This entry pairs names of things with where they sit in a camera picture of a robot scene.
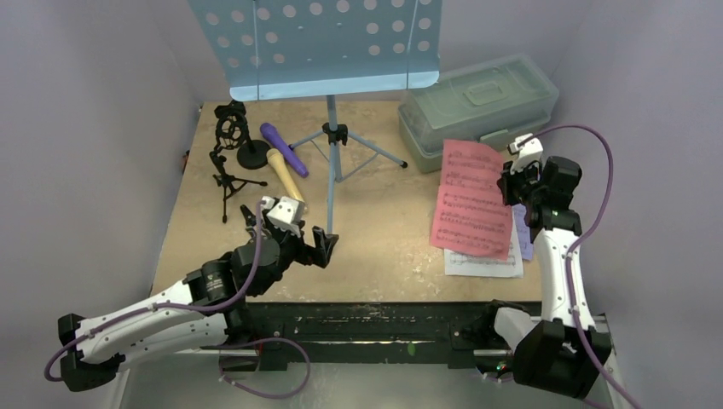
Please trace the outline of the pink sheet music page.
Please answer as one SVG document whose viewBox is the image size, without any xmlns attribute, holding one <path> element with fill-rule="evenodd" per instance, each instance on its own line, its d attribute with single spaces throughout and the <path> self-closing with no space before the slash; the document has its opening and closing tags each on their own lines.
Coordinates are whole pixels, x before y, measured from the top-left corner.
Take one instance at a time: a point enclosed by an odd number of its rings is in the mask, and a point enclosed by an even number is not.
<svg viewBox="0 0 723 409">
<path fill-rule="evenodd" d="M 497 185 L 503 157 L 474 141 L 446 140 L 430 245 L 468 256 L 505 261 L 512 209 Z"/>
</svg>

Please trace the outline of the lavender sheet music page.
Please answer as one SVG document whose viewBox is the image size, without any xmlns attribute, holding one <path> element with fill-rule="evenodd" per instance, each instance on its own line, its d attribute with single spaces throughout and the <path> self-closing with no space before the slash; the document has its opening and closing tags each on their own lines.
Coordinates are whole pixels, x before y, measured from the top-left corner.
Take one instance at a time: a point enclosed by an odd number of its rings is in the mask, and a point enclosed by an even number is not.
<svg viewBox="0 0 723 409">
<path fill-rule="evenodd" d="M 512 207 L 512 216 L 521 257 L 525 261 L 532 261 L 534 258 L 534 246 L 530 240 L 530 230 L 525 222 L 526 208 L 523 204 L 516 204 Z"/>
</svg>

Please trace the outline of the purple toy microphone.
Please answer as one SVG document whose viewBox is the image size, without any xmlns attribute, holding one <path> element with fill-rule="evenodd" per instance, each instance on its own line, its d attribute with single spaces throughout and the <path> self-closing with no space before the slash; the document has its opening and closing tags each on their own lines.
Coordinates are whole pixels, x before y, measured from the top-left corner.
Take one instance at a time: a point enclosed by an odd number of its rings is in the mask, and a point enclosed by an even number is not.
<svg viewBox="0 0 723 409">
<path fill-rule="evenodd" d="M 262 137 L 277 149 L 292 169 L 302 178 L 309 176 L 309 171 L 290 145 L 281 137 L 278 129 L 270 123 L 262 123 L 259 127 Z"/>
</svg>

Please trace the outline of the light blue music stand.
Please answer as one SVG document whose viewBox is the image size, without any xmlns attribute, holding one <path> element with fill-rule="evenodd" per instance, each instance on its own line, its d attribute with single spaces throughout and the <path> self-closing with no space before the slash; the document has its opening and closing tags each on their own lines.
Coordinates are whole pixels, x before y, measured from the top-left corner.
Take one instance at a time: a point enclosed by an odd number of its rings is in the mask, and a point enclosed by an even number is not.
<svg viewBox="0 0 723 409">
<path fill-rule="evenodd" d="M 339 148 L 359 140 L 338 95 L 422 89 L 440 75 L 439 1 L 192 1 L 237 101 L 323 96 L 328 186 L 344 181 Z"/>
</svg>

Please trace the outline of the black round-base microphone stand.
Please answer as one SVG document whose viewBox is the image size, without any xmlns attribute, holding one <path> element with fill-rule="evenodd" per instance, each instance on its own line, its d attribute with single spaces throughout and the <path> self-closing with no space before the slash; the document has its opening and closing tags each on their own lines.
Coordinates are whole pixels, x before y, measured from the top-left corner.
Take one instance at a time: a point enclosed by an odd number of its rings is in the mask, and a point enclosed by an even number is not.
<svg viewBox="0 0 723 409">
<path fill-rule="evenodd" d="M 248 170 L 261 169 L 268 163 L 270 145 L 266 141 L 251 138 L 243 102 L 232 100 L 228 104 L 219 105 L 214 109 L 214 115 L 217 119 L 215 152 L 236 151 L 239 165 Z"/>
</svg>

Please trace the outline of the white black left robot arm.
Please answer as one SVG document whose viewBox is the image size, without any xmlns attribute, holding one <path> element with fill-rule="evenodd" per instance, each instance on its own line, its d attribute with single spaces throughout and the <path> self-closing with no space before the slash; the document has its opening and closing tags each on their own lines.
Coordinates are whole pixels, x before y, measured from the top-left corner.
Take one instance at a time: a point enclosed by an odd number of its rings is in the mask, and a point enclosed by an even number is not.
<svg viewBox="0 0 723 409">
<path fill-rule="evenodd" d="M 254 228 L 243 245 L 145 300 L 92 318 L 61 316 L 61 349 L 46 364 L 45 378 L 81 392 L 156 354 L 227 343 L 246 347 L 254 337 L 254 325 L 243 316 L 246 298 L 264 294 L 294 263 L 329 264 L 338 235 L 319 227 L 312 235 L 309 245 L 302 233 Z"/>
</svg>

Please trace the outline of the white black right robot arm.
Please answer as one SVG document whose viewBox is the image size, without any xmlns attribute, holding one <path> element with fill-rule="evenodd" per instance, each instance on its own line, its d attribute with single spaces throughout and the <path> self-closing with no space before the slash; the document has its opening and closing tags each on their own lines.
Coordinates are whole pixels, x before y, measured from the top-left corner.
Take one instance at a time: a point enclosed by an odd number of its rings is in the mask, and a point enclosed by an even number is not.
<svg viewBox="0 0 723 409">
<path fill-rule="evenodd" d="M 578 163 L 551 156 L 521 169 L 504 163 L 497 185 L 506 205 L 523 205 L 525 223 L 541 270 L 541 315 L 533 321 L 523 308 L 498 302 L 481 320 L 481 340 L 512 350 L 516 383 L 578 400 L 597 382 L 597 364 L 610 356 L 610 336 L 597 330 L 581 279 L 581 218 L 571 209 L 582 176 Z"/>
</svg>

